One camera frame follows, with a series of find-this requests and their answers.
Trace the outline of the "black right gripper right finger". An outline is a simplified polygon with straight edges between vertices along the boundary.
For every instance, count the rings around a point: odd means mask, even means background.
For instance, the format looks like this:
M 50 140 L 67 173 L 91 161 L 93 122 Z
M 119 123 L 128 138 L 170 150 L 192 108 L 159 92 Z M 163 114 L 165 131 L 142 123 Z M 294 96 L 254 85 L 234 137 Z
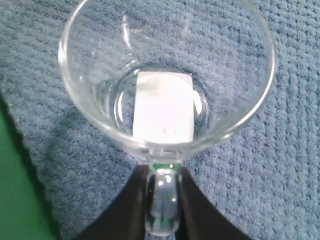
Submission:
M 186 167 L 181 168 L 180 240 L 250 240 L 228 221 L 198 188 Z

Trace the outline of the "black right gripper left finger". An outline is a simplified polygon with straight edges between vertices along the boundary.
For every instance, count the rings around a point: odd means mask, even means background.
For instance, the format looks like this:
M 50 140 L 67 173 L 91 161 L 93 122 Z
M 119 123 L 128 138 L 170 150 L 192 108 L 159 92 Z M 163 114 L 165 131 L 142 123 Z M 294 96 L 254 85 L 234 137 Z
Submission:
M 144 194 L 147 166 L 134 168 L 127 184 L 111 205 L 79 233 L 75 240 L 143 240 Z

